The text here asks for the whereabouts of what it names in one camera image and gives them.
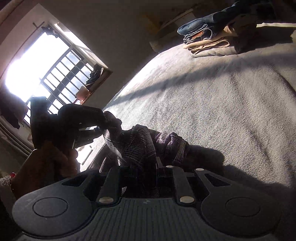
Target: dark cloth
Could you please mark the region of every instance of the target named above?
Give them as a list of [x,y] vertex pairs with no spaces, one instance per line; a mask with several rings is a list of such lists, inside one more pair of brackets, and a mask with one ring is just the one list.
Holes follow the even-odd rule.
[[231,7],[225,8],[222,11],[212,13],[203,18],[198,18],[182,25],[177,32],[188,37],[191,34],[198,33],[205,28],[209,28],[213,36],[216,36],[223,28],[241,13],[248,13],[250,11],[249,5],[253,1],[237,1]]
[[119,165],[132,166],[143,173],[155,173],[157,156],[164,165],[182,164],[189,144],[176,133],[158,132],[141,125],[124,131],[121,129],[121,120],[108,111],[104,114],[108,124],[101,131],[107,146],[118,157]]
[[22,122],[27,112],[26,103],[18,96],[10,93],[7,87],[3,85],[0,88],[0,115],[14,128],[19,129],[19,122]]
[[92,84],[95,82],[101,75],[104,68],[99,66],[98,64],[94,65],[94,70],[89,74],[90,79],[86,82],[86,84]]
[[9,109],[7,103],[3,103],[2,101],[0,101],[0,115],[3,116],[5,120],[7,120],[7,122],[11,124],[14,128],[20,128],[18,119],[15,117],[14,113]]

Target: sunlight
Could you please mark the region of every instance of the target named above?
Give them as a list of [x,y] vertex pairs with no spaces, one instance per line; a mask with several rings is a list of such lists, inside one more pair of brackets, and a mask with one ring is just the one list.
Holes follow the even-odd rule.
[[5,84],[26,102],[39,92],[40,79],[69,48],[60,38],[43,33],[18,60],[10,64]]

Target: metal screw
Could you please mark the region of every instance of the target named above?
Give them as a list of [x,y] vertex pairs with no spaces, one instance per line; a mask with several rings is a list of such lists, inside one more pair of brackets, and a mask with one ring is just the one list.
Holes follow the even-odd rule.
[[99,202],[104,203],[104,204],[109,204],[109,203],[112,203],[113,201],[114,201],[114,199],[111,197],[101,197],[99,199]]
[[190,196],[183,196],[180,198],[180,202],[182,203],[192,203],[194,202],[194,198]]

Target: denim jeans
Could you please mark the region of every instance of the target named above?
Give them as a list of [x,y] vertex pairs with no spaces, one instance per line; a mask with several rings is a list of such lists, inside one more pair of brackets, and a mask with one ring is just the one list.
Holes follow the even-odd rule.
[[178,29],[178,33],[180,35],[191,35],[202,31],[205,28],[204,26],[207,25],[207,27],[211,29],[213,36],[215,36],[237,15],[248,13],[250,11],[249,5],[257,1],[258,0],[237,1],[231,7],[225,8],[220,12],[215,12],[184,24]]
[[205,26],[205,28],[203,28],[199,32],[194,32],[192,34],[186,34],[183,39],[184,43],[189,44],[189,43],[193,43],[196,41],[211,39],[214,36],[213,31],[212,31],[212,27],[208,27],[207,24],[205,24],[204,26]]

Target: wall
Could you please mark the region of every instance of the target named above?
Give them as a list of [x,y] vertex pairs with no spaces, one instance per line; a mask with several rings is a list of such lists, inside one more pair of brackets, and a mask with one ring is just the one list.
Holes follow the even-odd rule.
[[0,77],[2,77],[11,58],[22,44],[23,39],[26,39],[30,33],[32,33],[32,31],[30,33],[28,32],[31,29],[16,26],[37,3],[36,0],[22,1],[21,4],[0,24],[0,53],[1,56],[5,56],[5,58],[0,59]]
[[2,0],[0,1],[0,10],[2,8],[4,8],[6,6],[6,4],[8,4],[10,2],[10,0]]
[[103,108],[156,54],[152,37],[139,21],[141,14],[158,22],[169,20],[198,0],[42,0],[40,3],[85,43],[112,71],[111,76],[86,101]]

